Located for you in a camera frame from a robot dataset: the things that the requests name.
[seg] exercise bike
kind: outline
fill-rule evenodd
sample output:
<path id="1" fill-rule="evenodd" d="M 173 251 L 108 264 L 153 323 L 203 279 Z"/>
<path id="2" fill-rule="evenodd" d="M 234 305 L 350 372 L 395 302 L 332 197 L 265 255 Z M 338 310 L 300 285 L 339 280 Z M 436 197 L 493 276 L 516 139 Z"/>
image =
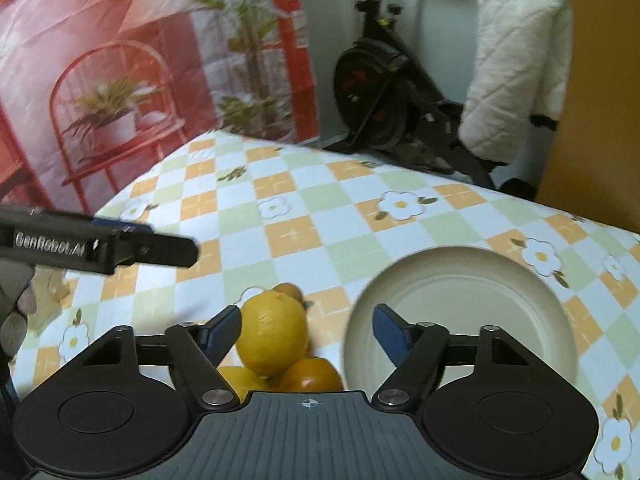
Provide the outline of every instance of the exercise bike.
<path id="1" fill-rule="evenodd" d="M 324 148 L 339 153 L 374 150 L 391 155 L 400 166 L 448 174 L 459 171 L 474 184 L 495 189 L 490 173 L 503 164 L 477 158 L 460 142 L 463 105 L 444 98 L 417 57 L 395 35 L 401 7 L 390 4 L 386 18 L 381 6 L 382 0 L 356 4 L 364 13 L 362 36 L 340 56 L 334 73 L 335 101 L 349 133 Z M 393 150 L 401 145 L 404 156 L 394 156 Z M 412 152 L 419 153 L 421 148 L 441 164 L 426 168 L 415 164 Z"/>

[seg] exercise bike flywheel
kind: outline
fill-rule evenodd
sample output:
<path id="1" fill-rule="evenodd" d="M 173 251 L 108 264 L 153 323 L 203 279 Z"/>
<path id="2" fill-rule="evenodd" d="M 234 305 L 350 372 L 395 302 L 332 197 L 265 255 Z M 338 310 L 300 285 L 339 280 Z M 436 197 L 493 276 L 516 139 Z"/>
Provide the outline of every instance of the exercise bike flywheel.
<path id="1" fill-rule="evenodd" d="M 396 51 L 373 45 L 354 46 L 338 60 L 334 74 L 335 101 L 342 120 L 356 132 L 370 115 L 362 134 L 363 143 L 376 150 L 395 146 L 406 129 L 407 102 L 394 85 L 390 66 Z M 383 91 L 378 104 L 372 106 Z"/>

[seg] white wall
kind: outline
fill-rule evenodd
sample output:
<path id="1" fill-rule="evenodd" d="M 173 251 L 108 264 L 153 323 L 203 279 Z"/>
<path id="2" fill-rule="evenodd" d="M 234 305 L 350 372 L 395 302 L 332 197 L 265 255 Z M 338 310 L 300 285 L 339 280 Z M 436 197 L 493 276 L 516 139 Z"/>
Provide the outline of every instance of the white wall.
<path id="1" fill-rule="evenodd" d="M 335 108 L 332 80 L 340 53 L 357 35 L 356 0 L 303 0 L 310 53 L 318 85 L 323 139 L 345 134 Z M 476 54 L 476 0 L 383 0 L 404 7 L 397 32 L 419 55 L 446 98 L 463 102 L 474 71 Z M 552 134 L 530 128 L 518 160 L 498 168 L 500 184 L 518 176 L 536 184 L 542 174 Z"/>

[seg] white quilted cloth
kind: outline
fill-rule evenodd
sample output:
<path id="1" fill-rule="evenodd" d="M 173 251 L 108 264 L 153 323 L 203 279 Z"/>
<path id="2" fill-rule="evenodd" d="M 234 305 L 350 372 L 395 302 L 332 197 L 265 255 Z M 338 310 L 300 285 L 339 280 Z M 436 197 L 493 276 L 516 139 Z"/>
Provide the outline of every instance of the white quilted cloth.
<path id="1" fill-rule="evenodd" d="M 478 0 L 478 50 L 460 140 L 513 162 L 529 118 L 557 121 L 572 52 L 571 0 Z"/>

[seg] table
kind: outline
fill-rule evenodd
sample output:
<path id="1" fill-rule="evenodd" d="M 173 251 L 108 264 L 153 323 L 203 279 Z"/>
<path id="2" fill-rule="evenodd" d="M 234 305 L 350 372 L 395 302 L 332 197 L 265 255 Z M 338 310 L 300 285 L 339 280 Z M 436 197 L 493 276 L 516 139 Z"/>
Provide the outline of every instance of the table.
<path id="1" fill-rule="evenodd" d="M 464 244 L 531 268 L 558 296 L 580 355 L 577 387 L 602 424 L 585 474 L 640 475 L 637 235 L 360 156 L 223 132 L 181 147 L 98 214 L 194 237 L 200 260 L 109 278 L 69 272 L 62 315 L 40 337 L 30 333 L 17 356 L 21 395 L 114 325 L 162 333 L 279 282 L 302 288 L 316 354 L 339 366 L 350 307 L 373 276 L 411 252 Z M 234 362 L 230 354 L 224 364 Z"/>

